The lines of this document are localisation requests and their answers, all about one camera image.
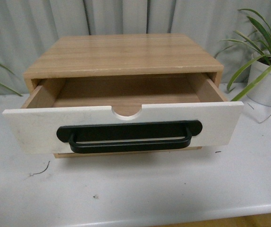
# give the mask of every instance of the white drawer front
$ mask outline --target white drawer front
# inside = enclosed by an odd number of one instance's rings
[[[60,126],[199,120],[202,132],[192,137],[190,147],[226,145],[242,112],[242,102],[142,105],[130,117],[117,115],[111,106],[60,107],[5,110],[22,150],[29,154],[72,153],[56,131]]]

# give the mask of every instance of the cabinet base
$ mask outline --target cabinet base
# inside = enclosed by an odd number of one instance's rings
[[[54,153],[55,158],[65,158],[65,157],[88,157],[88,156],[104,156],[104,155],[128,155],[128,154],[143,154],[152,152],[164,152],[164,151],[178,151],[178,150],[198,150],[202,147],[191,147],[176,150],[152,150],[152,151],[130,151],[130,152],[115,152],[115,153],[97,153],[97,154],[77,154],[77,153]]]

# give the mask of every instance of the small debris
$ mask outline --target small debris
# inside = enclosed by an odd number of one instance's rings
[[[44,169],[42,172],[39,172],[39,173],[36,173],[36,174],[41,174],[41,173],[44,173],[44,172],[47,170],[47,168],[49,167],[50,162],[51,162],[51,161],[49,161],[49,162],[48,162],[48,164],[47,164],[46,168],[45,168],[45,169]]]
[[[248,105],[249,105],[252,109],[254,109],[253,106],[251,106],[249,103],[248,103]]]

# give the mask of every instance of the white plant pot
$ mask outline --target white plant pot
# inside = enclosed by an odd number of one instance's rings
[[[268,67],[268,65],[259,61],[254,62],[251,65],[248,84],[260,76]],[[259,104],[271,106],[271,72],[259,82],[247,96]]]

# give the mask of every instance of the wooden drawer unit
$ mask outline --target wooden drawer unit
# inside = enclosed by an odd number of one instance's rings
[[[181,34],[63,37],[25,73],[5,110],[26,153],[115,153],[226,145],[243,109],[223,66]]]

